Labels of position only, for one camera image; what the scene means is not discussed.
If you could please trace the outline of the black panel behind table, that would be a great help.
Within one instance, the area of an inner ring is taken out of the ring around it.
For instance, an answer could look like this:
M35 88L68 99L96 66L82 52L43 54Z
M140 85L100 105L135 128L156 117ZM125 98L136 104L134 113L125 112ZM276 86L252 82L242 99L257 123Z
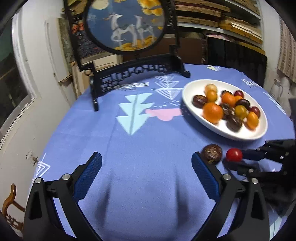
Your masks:
M220 67L233 68L264 86L267 57L240 44L208 37L207 63Z

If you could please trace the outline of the pale beige round fruit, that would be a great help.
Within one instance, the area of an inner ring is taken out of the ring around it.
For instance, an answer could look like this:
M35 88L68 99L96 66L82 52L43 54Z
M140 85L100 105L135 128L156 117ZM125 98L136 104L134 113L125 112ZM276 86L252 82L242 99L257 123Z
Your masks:
M213 90L213 91L215 91L215 92L218 91L216 85L214 85L214 84L207 84L207 85L205 86L204 93L206 94L206 93L207 93L208 91L210 91L210 90Z

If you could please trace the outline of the round deer screen ornament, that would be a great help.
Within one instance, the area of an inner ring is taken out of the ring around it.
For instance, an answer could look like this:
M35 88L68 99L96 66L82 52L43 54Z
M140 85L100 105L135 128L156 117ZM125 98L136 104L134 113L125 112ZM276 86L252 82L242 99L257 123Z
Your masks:
M73 16L68 1L64 1L64 13L74 59L79 70L90 73L95 111L99 110L98 97L133 74L172 71L186 78L191 76L178 55L180 38L174 1L87 1L80 18ZM97 70L93 61L82 63L78 37L72 30L79 21L86 37L99 49L135 58L103 70Z

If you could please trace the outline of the beige woven curtain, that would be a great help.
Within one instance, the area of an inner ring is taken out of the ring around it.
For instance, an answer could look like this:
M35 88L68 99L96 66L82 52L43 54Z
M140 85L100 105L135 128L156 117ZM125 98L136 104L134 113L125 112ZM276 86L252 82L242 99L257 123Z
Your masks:
M296 43L285 22L280 18L280 55L277 68L295 82Z

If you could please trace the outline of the blue patterned tablecloth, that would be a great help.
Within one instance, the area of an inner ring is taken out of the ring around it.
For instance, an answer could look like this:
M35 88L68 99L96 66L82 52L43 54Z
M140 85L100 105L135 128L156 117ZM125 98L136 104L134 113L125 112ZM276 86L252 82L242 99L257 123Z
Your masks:
M281 107L242 72L186 69L190 80L224 81L250 94L266 114L267 132L240 142L207 129L184 106L182 90L190 80L176 73L133 75L128 85L99 97L99 111L85 91L53 132L35 177L59 179L99 152L102 168L79 205L103 240L191 240L214 206L192 168L192 154L211 143L226 152L295 136Z

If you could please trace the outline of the orange cherry tomato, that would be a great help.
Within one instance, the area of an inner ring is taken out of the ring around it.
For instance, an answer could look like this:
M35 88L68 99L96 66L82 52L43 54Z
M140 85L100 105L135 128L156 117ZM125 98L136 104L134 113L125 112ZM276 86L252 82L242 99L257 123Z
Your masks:
M247 115L247 121L246 121L247 126L251 129L254 130L257 128L259 124L259 119L256 113L250 111Z
M218 98L217 92L213 89L210 89L207 91L206 97L207 97L208 102L215 102Z
M234 113L235 113L235 116L240 118L241 120L247 117L247 109L243 105L237 105L234 108Z

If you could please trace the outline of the window with white frame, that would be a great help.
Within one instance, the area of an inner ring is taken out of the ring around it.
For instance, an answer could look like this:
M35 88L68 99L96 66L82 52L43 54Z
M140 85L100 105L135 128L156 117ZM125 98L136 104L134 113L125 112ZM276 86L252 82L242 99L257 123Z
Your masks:
M1 29L1 143L36 95L18 11Z

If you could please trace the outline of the orange tangerine with stem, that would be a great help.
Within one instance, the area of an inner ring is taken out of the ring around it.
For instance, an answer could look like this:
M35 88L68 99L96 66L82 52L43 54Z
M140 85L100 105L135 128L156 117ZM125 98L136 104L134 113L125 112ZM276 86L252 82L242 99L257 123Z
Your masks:
M235 96L227 94L227 93L221 97L221 101L222 101L222 103L229 104L232 108L234 108L235 104L236 104Z

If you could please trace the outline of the white wall shelf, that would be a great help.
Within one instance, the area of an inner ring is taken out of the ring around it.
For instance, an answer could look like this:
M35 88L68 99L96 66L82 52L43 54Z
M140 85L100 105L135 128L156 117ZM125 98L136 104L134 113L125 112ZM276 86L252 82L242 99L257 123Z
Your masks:
M179 27L195 28L210 35L263 47L258 1L175 1Z

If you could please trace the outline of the wooden chair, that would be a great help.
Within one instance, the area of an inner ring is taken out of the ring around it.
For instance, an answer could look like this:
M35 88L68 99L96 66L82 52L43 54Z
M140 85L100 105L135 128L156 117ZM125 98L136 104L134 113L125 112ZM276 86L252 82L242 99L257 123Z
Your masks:
M26 209L16 201L16 185L11 184L8 197L4 200L2 214L19 237L23 237L23 219Z

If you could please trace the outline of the white round plate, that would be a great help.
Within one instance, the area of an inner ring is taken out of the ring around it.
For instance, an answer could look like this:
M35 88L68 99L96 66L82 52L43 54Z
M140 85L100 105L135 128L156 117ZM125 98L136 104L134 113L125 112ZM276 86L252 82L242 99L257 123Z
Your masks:
M263 108L238 87L200 79L185 85L182 98L190 113L213 132L238 141L262 138L268 128Z

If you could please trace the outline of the white thermos jug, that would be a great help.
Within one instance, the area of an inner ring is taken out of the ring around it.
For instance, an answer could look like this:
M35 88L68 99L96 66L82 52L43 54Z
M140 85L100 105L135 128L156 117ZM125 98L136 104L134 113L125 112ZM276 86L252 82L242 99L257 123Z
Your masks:
M283 93L283 86L281 85L281 82L278 79L274 79L274 83L271 87L271 90L269 94L277 100Z

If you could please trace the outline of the red cherry tomato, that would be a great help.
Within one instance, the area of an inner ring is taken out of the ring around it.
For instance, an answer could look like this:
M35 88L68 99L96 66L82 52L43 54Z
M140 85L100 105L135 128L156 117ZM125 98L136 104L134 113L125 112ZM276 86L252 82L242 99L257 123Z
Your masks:
M240 162L243 159L243 153L240 149L231 148L226 153L226 159L229 162Z
M236 92L234 92L234 96L244 98L244 93L241 90L237 90Z
M255 113L257 115L257 117L260 118L260 110L258 107L252 106L252 107L250 107L249 111Z

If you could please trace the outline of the dark water chestnut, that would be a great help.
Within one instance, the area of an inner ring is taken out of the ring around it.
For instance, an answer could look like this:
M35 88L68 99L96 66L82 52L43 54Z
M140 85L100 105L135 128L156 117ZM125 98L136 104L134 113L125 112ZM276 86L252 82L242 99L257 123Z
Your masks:
M247 110L250 108L250 102L247 99L240 99L236 102L235 106L242 105Z
M233 108L227 103L221 103L219 106L222 108L224 118L227 118L234 113Z
M233 132L239 132L242 128L242 120L235 116L235 115L229 115L227 117L227 128L229 128Z
M228 90L223 90L223 91L221 92L221 96L223 96L223 95L226 94L226 93L232 95L232 93L229 92Z
M201 156L207 163L216 165L222 159L222 149L217 144L209 144L202 149Z
M192 99L193 106L197 108L203 108L203 106L208 102L208 98L203 95L195 95Z

